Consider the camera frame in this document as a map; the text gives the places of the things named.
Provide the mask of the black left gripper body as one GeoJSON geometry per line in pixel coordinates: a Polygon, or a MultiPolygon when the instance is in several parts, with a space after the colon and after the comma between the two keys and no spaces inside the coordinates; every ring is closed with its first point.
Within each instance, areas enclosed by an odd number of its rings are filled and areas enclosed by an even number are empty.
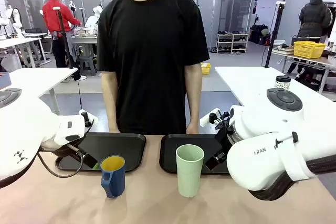
{"type": "MultiPolygon", "coordinates": [[[[85,139],[84,137],[81,137],[81,138],[78,138],[78,139],[76,139],[74,141],[69,142],[69,144],[71,144],[71,145],[79,148],[82,151],[82,153],[86,153],[86,151],[84,151],[81,147],[79,147],[79,144],[81,144],[84,139],[85,139]]],[[[70,157],[72,157],[75,160],[81,160],[80,156],[69,155],[70,149],[67,147],[67,144],[63,145],[61,147],[58,147],[55,150],[52,149],[52,148],[49,148],[49,147],[43,147],[43,146],[41,146],[40,147],[40,151],[41,152],[51,152],[54,155],[56,155],[57,157],[61,157],[61,158],[70,156],[70,157]]]]}

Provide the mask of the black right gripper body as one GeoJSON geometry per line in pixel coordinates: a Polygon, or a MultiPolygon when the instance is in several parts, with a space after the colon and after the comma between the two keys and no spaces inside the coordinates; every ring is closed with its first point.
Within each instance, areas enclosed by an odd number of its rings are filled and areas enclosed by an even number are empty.
{"type": "Polygon", "coordinates": [[[232,139],[232,133],[231,129],[223,127],[215,135],[216,141],[221,145],[220,152],[223,154],[227,154],[235,143],[232,139]]]}

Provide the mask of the person's left hand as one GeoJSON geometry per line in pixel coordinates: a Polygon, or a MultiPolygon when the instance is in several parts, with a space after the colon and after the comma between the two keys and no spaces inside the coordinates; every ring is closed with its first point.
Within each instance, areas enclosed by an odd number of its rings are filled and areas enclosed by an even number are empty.
{"type": "Polygon", "coordinates": [[[190,122],[186,128],[186,134],[198,134],[199,128],[197,122],[190,122]]]}

